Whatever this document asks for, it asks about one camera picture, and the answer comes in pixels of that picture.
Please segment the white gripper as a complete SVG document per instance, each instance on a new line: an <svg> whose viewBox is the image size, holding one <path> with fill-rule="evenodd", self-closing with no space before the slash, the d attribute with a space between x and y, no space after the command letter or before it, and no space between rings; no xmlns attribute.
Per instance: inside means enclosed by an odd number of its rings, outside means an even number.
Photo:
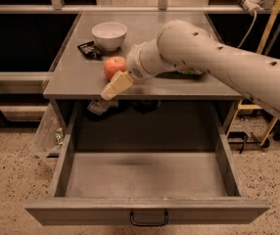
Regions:
<svg viewBox="0 0 280 235"><path fill-rule="evenodd" d="M118 71L101 93L104 100L112 100L130 88L134 80L145 80L160 73L175 71L178 65L167 62L160 54L157 40L133 45L126 58L126 71Z"/></svg>

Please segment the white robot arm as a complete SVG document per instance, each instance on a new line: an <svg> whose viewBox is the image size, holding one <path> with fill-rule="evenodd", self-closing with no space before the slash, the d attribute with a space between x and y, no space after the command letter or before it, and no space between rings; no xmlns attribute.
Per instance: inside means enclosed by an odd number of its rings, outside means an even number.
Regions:
<svg viewBox="0 0 280 235"><path fill-rule="evenodd" d="M166 23L157 37L135 45L101 97L111 100L138 80L160 73L197 69L210 73L280 119L280 60L224 45L184 21Z"/></svg>

